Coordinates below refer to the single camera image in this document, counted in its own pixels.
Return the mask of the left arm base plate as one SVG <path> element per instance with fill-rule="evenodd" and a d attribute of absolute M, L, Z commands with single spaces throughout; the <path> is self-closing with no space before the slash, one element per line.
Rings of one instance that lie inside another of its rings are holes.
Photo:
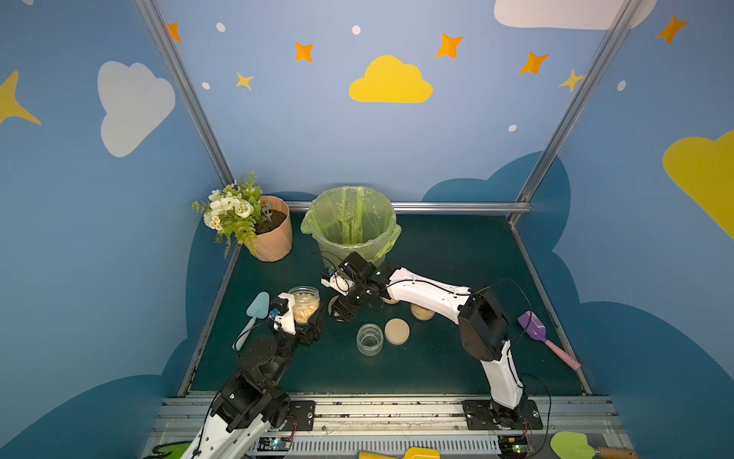
<path fill-rule="evenodd" d="M 288 410 L 278 413 L 273 428 L 278 431 L 312 431 L 315 424 L 313 400 L 292 400 Z"/>

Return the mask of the beige-lid oatmeal jar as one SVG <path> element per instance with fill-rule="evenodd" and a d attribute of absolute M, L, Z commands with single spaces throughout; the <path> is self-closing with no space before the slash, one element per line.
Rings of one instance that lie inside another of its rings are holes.
<path fill-rule="evenodd" d="M 382 329 L 374 324 L 362 325 L 357 331 L 357 350 L 363 356 L 374 357 L 382 351 L 384 337 Z"/>
<path fill-rule="evenodd" d="M 297 324 L 306 324 L 309 318 L 320 308 L 320 296 L 315 287 L 298 286 L 289 291 L 294 296 L 292 313 Z"/>

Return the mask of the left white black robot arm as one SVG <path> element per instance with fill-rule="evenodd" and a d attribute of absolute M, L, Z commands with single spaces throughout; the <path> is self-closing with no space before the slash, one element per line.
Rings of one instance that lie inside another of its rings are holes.
<path fill-rule="evenodd" d="M 296 326 L 257 337 L 238 358 L 238 369 L 213 398 L 202 428 L 185 458 L 247 458 L 269 430 L 313 429 L 313 402 L 293 402 L 279 387 L 298 346 L 312 346 L 322 335 L 321 315 Z"/>

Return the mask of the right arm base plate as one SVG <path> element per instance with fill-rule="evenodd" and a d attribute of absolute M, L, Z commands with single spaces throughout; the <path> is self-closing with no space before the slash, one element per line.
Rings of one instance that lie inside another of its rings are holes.
<path fill-rule="evenodd" d="M 464 400 L 464 416 L 469 430 L 542 430 L 537 404 L 527 400 L 516 409 L 508 409 L 493 400 Z"/>

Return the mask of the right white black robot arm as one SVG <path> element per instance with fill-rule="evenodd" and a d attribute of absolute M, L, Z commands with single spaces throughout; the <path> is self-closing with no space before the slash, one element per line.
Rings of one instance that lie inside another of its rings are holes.
<path fill-rule="evenodd" d="M 446 317 L 459 327 L 464 350 L 481 362 L 493 407 L 513 413 L 525 407 L 528 396 L 512 356 L 510 322 L 489 287 L 474 291 L 387 262 L 377 267 L 357 252 L 338 267 L 325 269 L 321 284 L 338 292 L 331 314 L 341 321 L 349 321 L 377 298 L 415 304 Z"/>

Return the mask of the beige jar lid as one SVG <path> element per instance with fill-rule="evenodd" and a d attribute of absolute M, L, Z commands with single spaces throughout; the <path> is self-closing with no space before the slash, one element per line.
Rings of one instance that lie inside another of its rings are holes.
<path fill-rule="evenodd" d="M 384 326 L 384 336 L 394 345 L 403 345 L 410 336 L 410 327 L 403 319 L 390 319 Z"/>
<path fill-rule="evenodd" d="M 336 319 L 340 318 L 340 314 L 338 313 L 338 311 L 336 311 L 336 307 L 335 307 L 335 304 L 338 302 L 339 299 L 340 299 L 340 296 L 333 296 L 330 299 L 328 306 L 327 306 L 328 314 L 331 317 L 335 317 Z"/>

